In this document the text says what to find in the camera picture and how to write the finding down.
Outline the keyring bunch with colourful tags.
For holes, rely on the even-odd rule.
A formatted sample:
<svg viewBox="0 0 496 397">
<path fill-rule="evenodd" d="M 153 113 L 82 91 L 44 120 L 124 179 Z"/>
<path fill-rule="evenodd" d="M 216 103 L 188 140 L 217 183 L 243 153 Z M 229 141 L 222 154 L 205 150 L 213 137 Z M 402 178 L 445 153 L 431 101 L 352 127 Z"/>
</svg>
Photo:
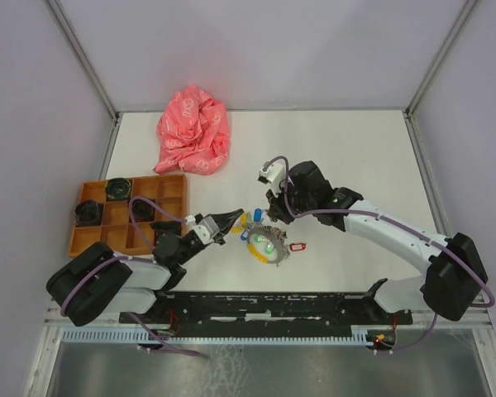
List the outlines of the keyring bunch with colourful tags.
<svg viewBox="0 0 496 397">
<path fill-rule="evenodd" d="M 290 256 L 286 231 L 263 222 L 264 213 L 257 208 L 253 213 L 244 212 L 231 233 L 238 234 L 248 252 L 266 265 L 279 266 Z"/>
</svg>

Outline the key with red tag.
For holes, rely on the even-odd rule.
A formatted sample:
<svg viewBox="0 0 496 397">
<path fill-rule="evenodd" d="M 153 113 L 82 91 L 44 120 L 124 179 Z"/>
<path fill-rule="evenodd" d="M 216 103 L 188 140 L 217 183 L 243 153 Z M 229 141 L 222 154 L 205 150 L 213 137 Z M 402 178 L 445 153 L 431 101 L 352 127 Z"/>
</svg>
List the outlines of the key with red tag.
<svg viewBox="0 0 496 397">
<path fill-rule="evenodd" d="M 307 248 L 307 244 L 304 242 L 294 242 L 289 244 L 289 250 L 291 252 L 304 251 Z"/>
</svg>

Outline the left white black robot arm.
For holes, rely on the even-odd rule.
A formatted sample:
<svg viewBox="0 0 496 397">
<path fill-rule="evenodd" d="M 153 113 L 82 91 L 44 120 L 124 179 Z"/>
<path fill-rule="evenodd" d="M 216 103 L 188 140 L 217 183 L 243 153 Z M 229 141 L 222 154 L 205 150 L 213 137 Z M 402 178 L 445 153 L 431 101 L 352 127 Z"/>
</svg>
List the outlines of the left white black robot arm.
<svg viewBox="0 0 496 397">
<path fill-rule="evenodd" d="M 162 232 L 150 259 L 126 256 L 105 242 L 95 242 L 55 272 L 45 289 L 60 306 L 60 315 L 76 327 L 104 313 L 131 312 L 147 322 L 159 322 L 166 302 L 157 294 L 178 285 L 187 274 L 186 262 L 212 244 L 225 244 L 225 236 L 242 214 L 240 208 L 188 216 L 189 231 L 184 236 Z"/>
</svg>

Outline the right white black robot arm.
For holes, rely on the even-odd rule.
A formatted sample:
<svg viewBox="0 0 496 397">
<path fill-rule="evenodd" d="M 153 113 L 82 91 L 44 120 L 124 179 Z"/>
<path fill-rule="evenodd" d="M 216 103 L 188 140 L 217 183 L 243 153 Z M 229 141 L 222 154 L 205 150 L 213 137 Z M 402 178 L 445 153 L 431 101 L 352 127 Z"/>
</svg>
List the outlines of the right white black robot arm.
<svg viewBox="0 0 496 397">
<path fill-rule="evenodd" d="M 489 291 L 475 243 L 463 233 L 448 237 L 393 218 L 356 191 L 331 186 L 311 160 L 289 166 L 278 156 L 263 165 L 258 180 L 269 186 L 265 196 L 272 221 L 290 224 L 313 216 L 324 226 L 377 244 L 418 271 L 403 280 L 379 280 L 369 289 L 362 306 L 372 323 L 420 309 L 459 321 L 477 307 L 476 297 Z"/>
</svg>

